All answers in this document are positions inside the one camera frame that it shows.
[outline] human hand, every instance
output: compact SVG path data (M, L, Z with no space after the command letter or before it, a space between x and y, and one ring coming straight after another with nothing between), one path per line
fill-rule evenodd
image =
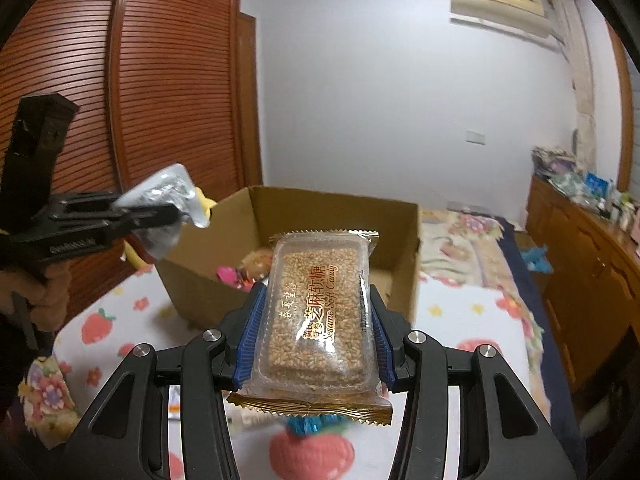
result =
M23 270L0 270L0 312L14 312L11 293L16 292L34 306L30 315L37 329L53 332L62 326L66 317L71 284L69 262L47 267L44 275L45 285Z

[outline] triangular cutout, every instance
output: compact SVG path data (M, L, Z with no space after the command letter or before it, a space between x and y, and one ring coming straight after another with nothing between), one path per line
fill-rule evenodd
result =
M496 375L495 391L498 394L502 434L505 438L533 436L538 426L504 375Z
M129 424L129 407L135 379L132 374L123 378L94 422L91 428L92 433L111 438L124 438Z

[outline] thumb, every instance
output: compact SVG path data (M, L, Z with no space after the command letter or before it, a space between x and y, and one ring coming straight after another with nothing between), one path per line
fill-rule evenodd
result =
M7 289L20 294L31 304L38 304L47 292L46 287L23 270L5 273Z

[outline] air conditioner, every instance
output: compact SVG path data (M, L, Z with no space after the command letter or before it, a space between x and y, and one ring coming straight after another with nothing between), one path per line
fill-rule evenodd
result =
M540 38L552 32L542 0L451 0L451 12L519 28Z

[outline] strawberry print tablecloth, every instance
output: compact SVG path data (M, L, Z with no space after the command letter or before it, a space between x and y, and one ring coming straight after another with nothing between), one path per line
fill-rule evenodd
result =
M513 316L498 290L423 276L418 284L414 327L443 345L471 350L491 342L529 387L522 320ZM72 320L58 335L54 356L79 413L84 413L134 345L156 349L187 343L197 330L180 318L155 269L139 272ZM460 453L458 389L449 391L446 478L457 478ZM391 395L391 426L347 423L330 433L291 438L280 422L234 432L232 445L243 480L383 480L396 452L406 395ZM227 405L230 416L235 406ZM180 421L169 422L173 480L184 477Z

